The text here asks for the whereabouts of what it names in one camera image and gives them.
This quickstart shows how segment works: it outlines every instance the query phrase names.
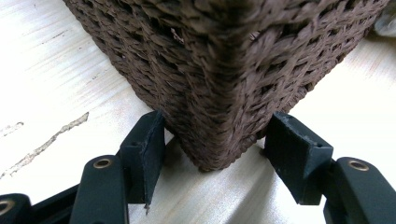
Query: woven basket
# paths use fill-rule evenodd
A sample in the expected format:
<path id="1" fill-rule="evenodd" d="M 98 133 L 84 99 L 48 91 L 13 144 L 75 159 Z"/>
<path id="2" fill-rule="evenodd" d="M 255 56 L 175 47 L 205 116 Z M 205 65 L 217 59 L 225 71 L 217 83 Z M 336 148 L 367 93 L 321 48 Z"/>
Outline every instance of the woven basket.
<path id="1" fill-rule="evenodd" d="M 364 37 L 388 0 L 64 0 L 195 165 L 221 169 Z"/>

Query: tabletop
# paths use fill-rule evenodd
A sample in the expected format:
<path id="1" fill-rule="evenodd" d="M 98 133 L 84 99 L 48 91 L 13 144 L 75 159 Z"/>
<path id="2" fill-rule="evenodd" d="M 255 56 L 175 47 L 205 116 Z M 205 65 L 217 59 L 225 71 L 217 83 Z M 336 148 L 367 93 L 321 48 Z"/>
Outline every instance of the tabletop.
<path id="1" fill-rule="evenodd" d="M 76 185 L 90 159 L 117 152 L 150 108 L 62 0 L 2 0 L 0 28 L 0 194 L 38 203 Z M 335 159 L 368 161 L 394 188 L 395 61 L 396 39 L 369 35 L 290 111 Z M 295 204 L 262 144 L 225 170 L 200 173 L 171 142 L 148 215 L 129 205 L 131 221 L 324 223 L 323 204 Z"/>

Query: brown woven basket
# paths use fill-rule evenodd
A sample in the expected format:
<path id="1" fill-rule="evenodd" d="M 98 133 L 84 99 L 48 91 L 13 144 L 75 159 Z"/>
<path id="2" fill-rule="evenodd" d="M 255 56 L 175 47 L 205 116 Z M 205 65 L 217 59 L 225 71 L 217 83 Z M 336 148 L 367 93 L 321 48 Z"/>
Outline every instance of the brown woven basket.
<path id="1" fill-rule="evenodd" d="M 355 48 L 388 0 L 64 0 L 204 170 L 221 169 Z"/>

